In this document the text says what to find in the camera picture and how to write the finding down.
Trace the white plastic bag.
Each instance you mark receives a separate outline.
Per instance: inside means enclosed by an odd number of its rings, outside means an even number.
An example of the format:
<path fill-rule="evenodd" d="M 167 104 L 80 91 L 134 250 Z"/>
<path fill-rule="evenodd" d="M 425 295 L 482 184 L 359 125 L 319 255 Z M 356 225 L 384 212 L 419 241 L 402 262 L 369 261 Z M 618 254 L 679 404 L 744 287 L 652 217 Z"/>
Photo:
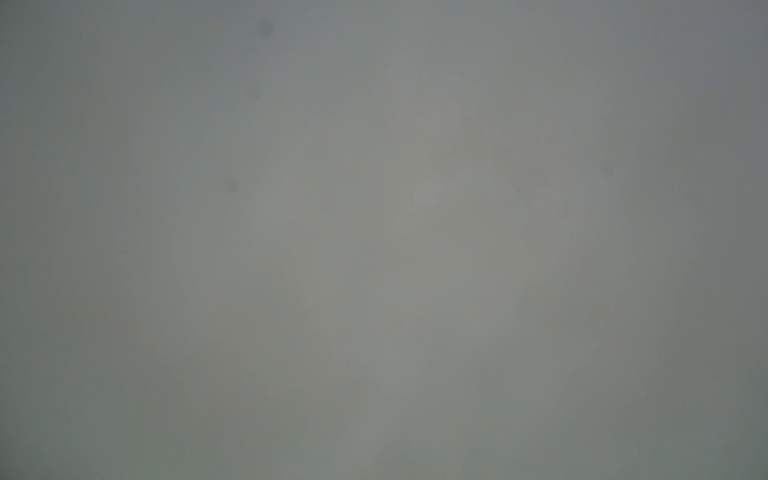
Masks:
<path fill-rule="evenodd" d="M 5 479 L 763 479 L 763 1 L 5 1 Z"/>

